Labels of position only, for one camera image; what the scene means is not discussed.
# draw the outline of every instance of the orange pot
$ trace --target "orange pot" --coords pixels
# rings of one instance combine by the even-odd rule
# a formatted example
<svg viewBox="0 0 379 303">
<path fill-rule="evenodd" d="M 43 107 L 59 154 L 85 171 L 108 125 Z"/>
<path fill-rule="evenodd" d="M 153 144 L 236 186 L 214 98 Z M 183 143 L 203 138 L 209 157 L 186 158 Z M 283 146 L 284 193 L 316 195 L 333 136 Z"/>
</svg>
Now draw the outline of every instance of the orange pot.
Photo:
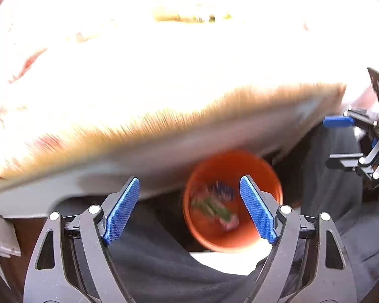
<svg viewBox="0 0 379 303">
<path fill-rule="evenodd" d="M 240 178 L 251 175 L 258 187 L 282 204 L 282 187 L 272 167 L 249 152 L 234 150 L 199 163 L 190 176 L 183 197 L 184 218 L 189 230 L 204 247 L 223 253 L 247 250 L 261 240 L 239 193 Z M 232 201 L 224 202 L 239 217 L 239 226 L 226 232 L 213 218 L 191 208 L 191 198 L 201 185 L 221 181 L 234 189 Z"/>
</svg>

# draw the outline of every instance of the black fabric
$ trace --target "black fabric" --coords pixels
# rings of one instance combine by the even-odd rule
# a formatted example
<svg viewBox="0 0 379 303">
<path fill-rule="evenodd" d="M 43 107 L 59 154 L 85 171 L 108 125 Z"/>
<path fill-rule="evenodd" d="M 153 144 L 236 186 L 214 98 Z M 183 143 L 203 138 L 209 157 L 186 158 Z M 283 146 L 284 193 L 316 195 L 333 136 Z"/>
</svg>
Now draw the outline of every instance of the black fabric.
<svg viewBox="0 0 379 303">
<path fill-rule="evenodd" d="M 352 129 L 327 130 L 319 126 L 278 166 L 278 174 L 284 196 L 301 200 L 303 214 L 317 216 L 326 211 L 336 220 L 361 300 L 379 277 L 379 204 L 361 205 L 361 178 L 328 170 L 324 164 L 329 154 L 358 151 Z M 283 295 L 295 288 L 303 246 L 304 242 L 299 241 Z M 240 276 L 198 263 L 143 203 L 137 204 L 120 240 L 109 249 L 122 280 L 138 303 L 241 303 L 263 266 L 262 261 L 250 275 Z"/>
</svg>

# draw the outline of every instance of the white pivot screw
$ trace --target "white pivot screw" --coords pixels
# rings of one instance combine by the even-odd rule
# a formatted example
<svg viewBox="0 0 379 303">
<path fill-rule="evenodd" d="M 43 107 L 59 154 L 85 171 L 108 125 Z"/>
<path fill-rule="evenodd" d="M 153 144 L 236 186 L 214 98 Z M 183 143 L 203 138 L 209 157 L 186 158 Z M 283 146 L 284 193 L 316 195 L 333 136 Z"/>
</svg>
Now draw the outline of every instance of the white pivot screw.
<svg viewBox="0 0 379 303">
<path fill-rule="evenodd" d="M 322 220 L 324 221 L 330 221 L 330 214 L 324 212 L 322 214 L 320 214 L 320 217 L 322 218 Z"/>
<path fill-rule="evenodd" d="M 281 212 L 283 214 L 289 214 L 292 212 L 292 208 L 290 208 L 288 205 L 282 205 L 281 206 Z"/>
<path fill-rule="evenodd" d="M 55 220 L 57 220 L 59 218 L 59 216 L 60 216 L 60 214 L 58 212 L 53 212 L 53 213 L 50 214 L 49 219 L 51 221 L 55 221 Z"/>
<path fill-rule="evenodd" d="M 88 208 L 88 212 L 90 214 L 97 214 L 101 210 L 101 207 L 99 205 L 92 205 Z"/>
</svg>

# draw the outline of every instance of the black gripper frame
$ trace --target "black gripper frame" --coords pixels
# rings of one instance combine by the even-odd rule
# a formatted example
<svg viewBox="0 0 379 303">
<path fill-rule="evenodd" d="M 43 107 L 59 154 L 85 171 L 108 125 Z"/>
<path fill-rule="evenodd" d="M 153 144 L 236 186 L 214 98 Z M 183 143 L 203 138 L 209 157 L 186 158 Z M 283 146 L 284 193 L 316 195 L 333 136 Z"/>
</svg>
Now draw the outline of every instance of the black gripper frame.
<svg viewBox="0 0 379 303">
<path fill-rule="evenodd" d="M 331 217 L 327 213 L 317 218 L 298 215 L 290 206 L 285 214 L 284 205 L 279 206 L 247 177 L 274 217 L 279 237 L 244 303 L 356 303 L 350 261 Z M 298 285 L 293 294 L 281 297 L 299 239 L 306 239 L 306 244 Z"/>
<path fill-rule="evenodd" d="M 104 215 L 112 211 L 133 179 L 131 177 L 119 193 L 108 195 L 101 208 L 96 205 L 98 212 L 94 214 L 88 208 L 80 215 L 68 217 L 70 222 L 66 222 L 60 213 L 51 214 L 43 226 L 29 262 L 24 303 L 134 303 L 101 238 L 104 234 Z M 82 241 L 99 298 L 86 293 L 74 238 Z"/>
</svg>

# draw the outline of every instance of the blue object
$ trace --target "blue object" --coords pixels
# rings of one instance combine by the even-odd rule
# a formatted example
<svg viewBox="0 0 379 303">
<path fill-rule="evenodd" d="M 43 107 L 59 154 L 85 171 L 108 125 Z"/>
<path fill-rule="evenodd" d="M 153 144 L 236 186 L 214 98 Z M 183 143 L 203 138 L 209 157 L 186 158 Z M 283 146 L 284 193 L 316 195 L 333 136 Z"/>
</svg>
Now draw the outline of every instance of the blue object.
<svg viewBox="0 0 379 303">
<path fill-rule="evenodd" d="M 376 146 L 378 140 L 379 140 L 379 138 L 374 138 L 374 139 L 372 140 L 372 145 L 371 145 L 372 149 L 375 148 L 375 146 Z"/>
<path fill-rule="evenodd" d="M 208 186 L 209 191 L 215 192 L 220 201 L 233 201 L 234 189 L 222 181 L 214 181 Z"/>
<path fill-rule="evenodd" d="M 278 238 L 275 233 L 274 217 L 246 176 L 240 179 L 240 195 L 261 238 L 274 244 Z"/>
<path fill-rule="evenodd" d="M 354 123 L 355 121 L 351 116 L 326 116 L 323 120 L 325 128 L 347 128 Z"/>
<path fill-rule="evenodd" d="M 133 178 L 105 221 L 103 240 L 107 246 L 120 238 L 126 222 L 138 201 L 139 193 L 139 179 Z"/>
</svg>

